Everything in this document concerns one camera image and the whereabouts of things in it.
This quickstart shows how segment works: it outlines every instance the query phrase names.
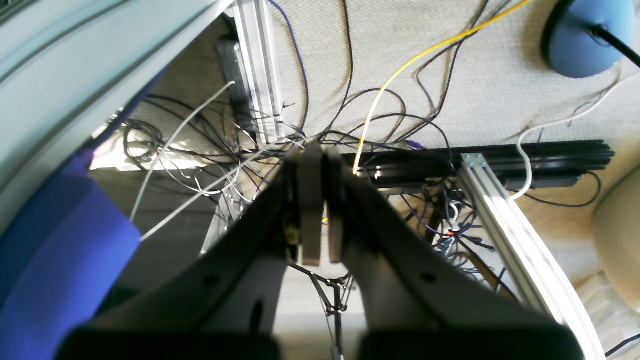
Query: yellow cable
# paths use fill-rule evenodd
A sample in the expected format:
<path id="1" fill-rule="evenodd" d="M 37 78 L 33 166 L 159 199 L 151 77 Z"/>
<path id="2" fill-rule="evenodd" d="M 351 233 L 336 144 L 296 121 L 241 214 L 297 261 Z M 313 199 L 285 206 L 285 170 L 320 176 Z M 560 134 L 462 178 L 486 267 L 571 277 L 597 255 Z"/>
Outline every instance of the yellow cable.
<path id="1" fill-rule="evenodd" d="M 439 42 L 437 44 L 435 44 L 434 46 L 430 47 L 429 49 L 426 49 L 425 51 L 421 52 L 420 54 L 414 56 L 411 60 L 409 60 L 408 62 L 406 62 L 404 65 L 402 65 L 400 67 L 400 69 L 398 69 L 393 75 L 391 75 L 391 77 L 387 80 L 387 82 L 382 85 L 382 87 L 380 88 L 380 90 L 378 91 L 378 93 L 376 94 L 376 98 L 373 99 L 373 103 L 371 104 L 371 107 L 369 108 L 369 114 L 367 115 L 367 118 L 364 122 L 364 127 L 362 128 L 362 136 L 360 137 L 360 143 L 358 144 L 358 151 L 356 151 L 356 159 L 353 162 L 353 174 L 355 175 L 358 172 L 358 167 L 360 164 L 360 157 L 362 156 L 362 149 L 364 148 L 364 140 L 367 138 L 367 131 L 369 130 L 369 124 L 371 123 L 371 118 L 373 117 L 373 113 L 376 111 L 376 107 L 378 106 L 378 102 L 380 101 L 380 97 L 382 97 L 382 94 L 385 92 L 385 90 L 387 89 L 387 87 L 389 86 L 389 84 L 391 84 L 391 82 L 398 76 L 400 75 L 400 73 L 402 71 L 404 71 L 406 68 L 408 68 L 409 66 L 411 66 L 411 64 L 415 63 L 416 61 L 418 61 L 419 59 L 421 59 L 423 56 L 427 55 L 428 53 L 430 53 L 431 51 L 434 51 L 435 49 L 438 49 L 441 46 L 444 45 L 448 45 L 451 44 L 453 42 L 457 42 L 459 40 L 461 40 L 462 38 L 465 38 L 473 33 L 475 33 L 476 31 L 479 31 L 480 29 L 483 29 L 491 24 L 493 24 L 494 22 L 502 19 L 503 17 L 509 15 L 510 13 L 518 10 L 519 8 L 521 8 L 522 6 L 524 6 L 526 3 L 528 3 L 530 0 L 522 0 L 519 3 L 517 3 L 516 5 L 514 5 L 512 8 L 510 8 L 509 10 L 501 13 L 500 15 L 489 19 L 485 22 L 483 22 L 482 24 L 471 28 L 467 31 L 464 31 L 462 33 L 460 33 L 459 35 L 456 35 L 455 37 L 449 38 L 447 40 L 444 40 L 443 42 Z"/>

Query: floor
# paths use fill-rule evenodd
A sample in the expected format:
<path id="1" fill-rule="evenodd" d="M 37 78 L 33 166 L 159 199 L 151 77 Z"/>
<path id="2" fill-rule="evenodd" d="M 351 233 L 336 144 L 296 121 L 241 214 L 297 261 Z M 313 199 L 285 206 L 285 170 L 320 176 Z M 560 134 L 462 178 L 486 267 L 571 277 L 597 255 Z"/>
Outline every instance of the floor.
<path id="1" fill-rule="evenodd" d="M 468 26 L 469 19 L 481 3 L 474 1 L 471 5 L 468 0 L 404 0 L 392 4 L 384 1 L 348 1 L 355 63 L 351 93 L 380 86 L 408 58 L 428 45 L 460 32 Z M 500 3 L 491 0 L 488 8 L 495 9 Z M 447 133 L 451 146 L 513 143 L 527 126 L 570 115 L 576 107 L 592 99 L 618 78 L 636 71 L 627 61 L 622 61 L 615 68 L 588 79 L 567 79 L 552 72 L 544 64 L 539 48 L 544 23 L 555 3 L 555 0 L 533 1 L 523 10 L 482 30 L 463 45 L 445 107 L 437 120 Z M 280 5 L 291 19 L 305 62 L 311 99 L 305 131 L 315 134 L 333 118 L 346 89 L 348 52 L 344 12 L 340 1 L 314 3 L 281 0 Z M 284 115 L 286 121 L 299 124 L 304 105 L 300 67 L 285 22 L 278 12 L 274 11 L 273 16 L 285 103 L 293 104 Z M 214 44 L 226 32 L 224 23 L 212 24 L 167 68 L 153 93 L 171 96 L 195 107 L 217 91 L 224 81 Z M 444 60 L 434 63 L 422 75 L 433 97 L 438 97 L 442 89 L 447 66 Z M 412 78 L 414 71 L 415 68 L 409 69 L 390 88 L 401 94 L 407 103 L 407 112 L 428 115 L 431 110 Z M 640 163 L 640 145 L 637 141 L 640 127 L 636 123 L 637 87 L 637 83 L 625 85 L 584 120 L 571 126 L 549 128 L 542 136 L 543 142 L 605 140 L 616 151 L 616 156 L 607 170 L 599 173 L 604 192 Z M 371 100 L 372 95 L 354 102 L 340 116 L 337 128 L 348 130 L 360 124 Z M 395 100 L 383 98 L 378 112 L 397 112 L 398 109 Z M 184 109 L 175 110 L 183 116 L 188 114 Z M 165 136 L 171 134 L 179 124 L 177 119 L 147 104 L 139 108 L 134 118 L 153 123 Z M 382 138 L 393 125 L 394 120 L 376 124 L 368 138 Z M 432 148 L 444 146 L 441 136 L 428 128 L 412 140 Z M 209 150 L 206 142 L 188 129 L 178 137 L 177 144 L 198 152 Z M 114 176 L 120 179 L 122 174 L 127 174 L 127 182 L 131 184 L 127 186 L 131 194 L 136 188 L 134 183 L 140 180 L 138 172 L 105 170 L 135 169 L 126 163 L 121 149 L 122 140 L 117 137 L 103 147 L 94 163 L 95 168 L 102 170 L 94 174 L 107 187 L 116 183 Z M 177 156 L 172 160 L 179 168 L 198 164 L 189 157 Z M 544 199 L 578 203 L 588 199 L 594 187 L 591 180 L 583 180 L 573 188 L 535 192 Z M 121 195 L 120 200 L 126 202 L 128 196 Z M 180 201 L 179 197 L 164 199 L 155 195 L 145 199 L 148 209 L 158 206 L 162 211 L 172 209 L 173 204 Z M 518 204 L 575 285 L 600 271 L 591 227 L 591 216 L 597 204 L 580 209 L 555 208 L 528 199 L 519 200 Z M 198 213 L 210 211 L 211 205 L 203 202 L 199 206 L 192 209 L 193 214 L 176 221 L 157 235 L 157 242 L 161 244 L 158 246 L 165 247 L 163 252 L 167 249 L 171 249 L 169 253 L 176 251 L 175 257 L 141 259 L 131 266 L 142 268 L 148 265 L 157 270 L 149 270 L 140 277 L 136 277 L 136 272 L 132 271 L 131 278 L 123 278 L 123 283 L 142 290 L 170 277 L 196 259 L 198 241 L 201 241 L 211 221 L 210 215 Z M 152 222 L 155 218 L 149 216 L 148 221 Z M 338 277 L 346 272 L 344 267 L 328 265 L 327 261 L 316 271 L 325 277 Z M 349 320 L 345 325 L 349 329 L 346 331 L 349 354 L 353 353 L 355 341 L 364 329 L 362 303 L 357 291 L 352 301 L 354 306 L 349 310 Z M 285 344 L 287 358 L 301 358 L 302 355 L 305 359 L 329 357 L 330 338 L 324 314 L 318 306 L 317 295 L 308 278 L 295 271 L 287 272 L 275 329 L 275 334 Z"/>

